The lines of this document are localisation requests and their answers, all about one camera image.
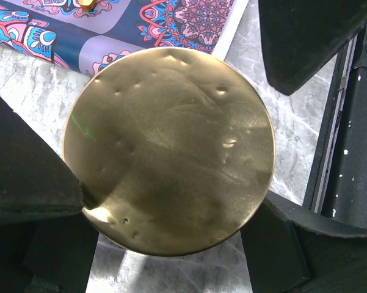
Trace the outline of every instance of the colorful patterned cloth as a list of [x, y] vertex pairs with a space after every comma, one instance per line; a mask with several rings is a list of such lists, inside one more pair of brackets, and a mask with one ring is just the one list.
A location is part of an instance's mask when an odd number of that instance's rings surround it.
[[234, 0], [0, 0], [0, 45], [93, 76], [144, 48], [212, 53]]

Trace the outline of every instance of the mandala print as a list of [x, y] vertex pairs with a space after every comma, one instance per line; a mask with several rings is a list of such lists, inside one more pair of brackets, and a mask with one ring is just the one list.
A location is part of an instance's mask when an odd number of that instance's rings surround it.
[[118, 55], [116, 55], [114, 53], [110, 53], [109, 55], [105, 55], [105, 56], [103, 56], [103, 59], [102, 59], [102, 62], [101, 63], [95, 62], [92, 65], [93, 72], [89, 72], [87, 70], [86, 73], [89, 76], [95, 76], [99, 72], [101, 72], [102, 70], [104, 70], [108, 65], [110, 65], [110, 63], [112, 63], [114, 61], [117, 61], [118, 59], [121, 59], [122, 57], [125, 57], [126, 55], [129, 55], [129, 54], [130, 54], [129, 51], [122, 51]]
[[45, 29], [48, 25], [46, 21], [33, 20], [27, 12], [0, 6], [0, 45], [69, 68], [54, 53], [57, 35]]
[[145, 41], [211, 53], [227, 20], [233, 0], [151, 0], [140, 11]]
[[110, 11], [112, 3], [118, 3], [119, 0], [97, 0], [90, 12], [81, 8], [78, 0], [24, 0], [23, 4], [31, 5], [35, 10], [47, 12], [56, 15], [73, 15], [76, 18], [92, 17], [101, 14], [103, 11]]

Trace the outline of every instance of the gray marble countertop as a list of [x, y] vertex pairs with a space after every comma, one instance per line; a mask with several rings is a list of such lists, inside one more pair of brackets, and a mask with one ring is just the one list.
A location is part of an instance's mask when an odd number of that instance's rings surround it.
[[[292, 96], [266, 80], [258, 0], [250, 0], [225, 59], [258, 91], [272, 118], [277, 146], [271, 189], [301, 204], [312, 165], [335, 59]], [[67, 117], [89, 77], [0, 47], [0, 95], [60, 154]], [[125, 251], [100, 236], [87, 293], [251, 292], [240, 233], [181, 258]]]

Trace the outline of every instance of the metal disc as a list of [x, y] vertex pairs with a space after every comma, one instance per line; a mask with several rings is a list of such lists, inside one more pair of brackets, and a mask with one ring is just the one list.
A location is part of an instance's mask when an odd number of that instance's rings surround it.
[[89, 82], [63, 157], [101, 233], [139, 253], [179, 256], [224, 241], [258, 209], [274, 132], [232, 67], [190, 49], [148, 49]]

